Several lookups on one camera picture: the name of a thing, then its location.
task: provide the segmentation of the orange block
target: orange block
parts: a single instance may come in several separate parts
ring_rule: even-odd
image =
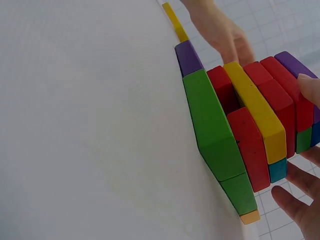
[[[244,225],[252,224],[260,220],[260,213],[258,210],[249,212],[240,216]]]

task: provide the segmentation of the green block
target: green block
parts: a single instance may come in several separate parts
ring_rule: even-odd
[[[220,182],[239,215],[258,209],[247,173]]]
[[[236,140],[204,69],[183,78],[199,151],[217,178],[246,173]]]
[[[310,148],[311,144],[311,135],[312,135],[312,127],[304,130],[302,132],[298,132],[296,134],[296,150],[297,154],[303,153]]]

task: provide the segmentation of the colorful block stack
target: colorful block stack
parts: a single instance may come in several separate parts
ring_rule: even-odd
[[[176,17],[172,23],[185,34]],[[243,223],[253,223],[254,192],[285,178],[287,159],[320,142],[320,110],[297,81],[299,73],[316,76],[288,52],[206,72],[184,34],[175,52],[198,149]]]

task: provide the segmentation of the fingernail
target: fingernail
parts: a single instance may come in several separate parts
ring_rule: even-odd
[[[311,78],[311,77],[309,77],[309,76],[308,76],[308,75],[306,75],[306,74],[299,73],[299,75],[298,75],[298,79],[311,80],[312,78]]]

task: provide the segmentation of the teal block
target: teal block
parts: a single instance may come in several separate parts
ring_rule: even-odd
[[[284,179],[287,176],[287,158],[277,161],[273,164],[268,165],[270,182],[273,184],[275,182]]]
[[[251,213],[258,208],[247,173],[221,181],[220,185],[239,215]]]
[[[246,173],[238,145],[204,69],[183,78],[199,151],[218,181]]]

